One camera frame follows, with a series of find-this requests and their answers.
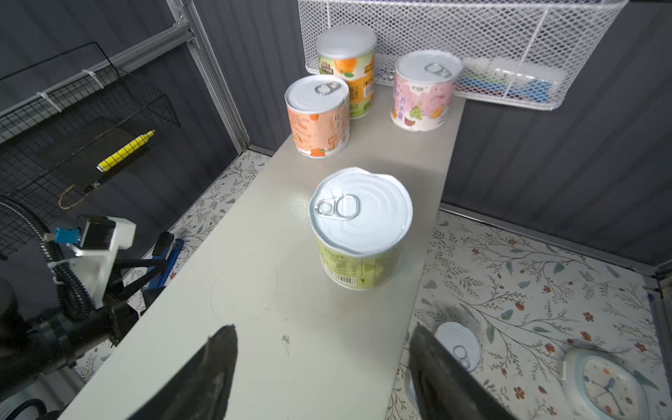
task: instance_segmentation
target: barcode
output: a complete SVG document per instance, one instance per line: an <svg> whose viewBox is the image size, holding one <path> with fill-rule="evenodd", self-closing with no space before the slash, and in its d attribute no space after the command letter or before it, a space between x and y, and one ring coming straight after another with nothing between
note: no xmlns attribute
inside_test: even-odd
<svg viewBox="0 0 672 420"><path fill-rule="evenodd" d="M326 265L322 264L322 266L325 268L325 271L327 274L331 276L331 278L338 280L341 283L345 283L348 286L356 286L357 285L357 278L355 277L345 277L345 276L340 276L339 274L334 273L327 267Z"/></svg>

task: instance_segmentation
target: zip tie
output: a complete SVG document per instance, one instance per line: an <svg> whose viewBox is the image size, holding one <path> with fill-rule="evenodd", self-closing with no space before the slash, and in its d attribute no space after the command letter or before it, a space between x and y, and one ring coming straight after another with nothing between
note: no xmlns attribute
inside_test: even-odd
<svg viewBox="0 0 672 420"><path fill-rule="evenodd" d="M62 110L58 105L56 105L56 102L52 101L51 98L49 97L49 95L47 95L45 92L37 92L37 94L38 94L39 96L43 97L44 99L46 99L46 101L47 101L52 107L56 108L56 111L58 111L58 112L63 112L63 110Z"/></svg>
<svg viewBox="0 0 672 420"><path fill-rule="evenodd" d="M61 285L61 284L65 284L65 283L56 280L56 273L54 272L54 268L58 267L59 265L61 265L63 263L69 263L69 262L70 262L70 260L68 260L68 259L61 259L60 261L52 261L52 262L46 264L46 266L49 267L49 270L52 272L52 274L54 274L54 277L52 277L51 280L53 280L55 284Z"/></svg>
<svg viewBox="0 0 672 420"><path fill-rule="evenodd" d="M105 85L103 85L103 83L100 83L100 80L98 80L98 76L96 76L93 71L82 70L82 73L86 73L89 76L93 77L93 80L95 80L95 82L98 83L98 86L100 86L100 89L105 89Z"/></svg>

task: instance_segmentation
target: tall orange and green can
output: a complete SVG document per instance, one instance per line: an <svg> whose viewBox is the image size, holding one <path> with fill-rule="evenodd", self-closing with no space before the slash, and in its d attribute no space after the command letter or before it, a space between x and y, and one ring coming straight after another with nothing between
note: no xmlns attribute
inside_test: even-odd
<svg viewBox="0 0 672 420"><path fill-rule="evenodd" d="M373 105L376 34L366 26L334 26L317 38L320 73L334 75L350 89L350 118L366 115Z"/></svg>

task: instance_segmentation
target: metal mesh basket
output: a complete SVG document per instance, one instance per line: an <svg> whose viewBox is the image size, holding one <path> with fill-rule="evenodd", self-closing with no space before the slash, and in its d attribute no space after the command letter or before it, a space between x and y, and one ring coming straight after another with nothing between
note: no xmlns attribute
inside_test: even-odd
<svg viewBox="0 0 672 420"><path fill-rule="evenodd" d="M392 85L398 57L443 50L464 60L456 95L552 110L628 0L298 0L306 69L332 26L378 36L375 81Z"/></svg>
<svg viewBox="0 0 672 420"><path fill-rule="evenodd" d="M46 223L179 126L165 92L117 69L100 52L106 64L96 72L71 77L0 114L0 194L15 198ZM151 137L136 140L151 131ZM130 151L127 146L134 141ZM122 148L130 153L121 156ZM0 259L32 235L14 213L0 210Z"/></svg>

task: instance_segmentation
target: clock face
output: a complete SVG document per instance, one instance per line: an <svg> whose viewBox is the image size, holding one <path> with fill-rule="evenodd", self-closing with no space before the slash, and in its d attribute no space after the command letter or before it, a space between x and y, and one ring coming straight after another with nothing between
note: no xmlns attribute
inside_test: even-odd
<svg viewBox="0 0 672 420"><path fill-rule="evenodd" d="M589 358L583 369L583 380L589 400L613 419L637 420L639 384L623 368L602 358Z"/></svg>

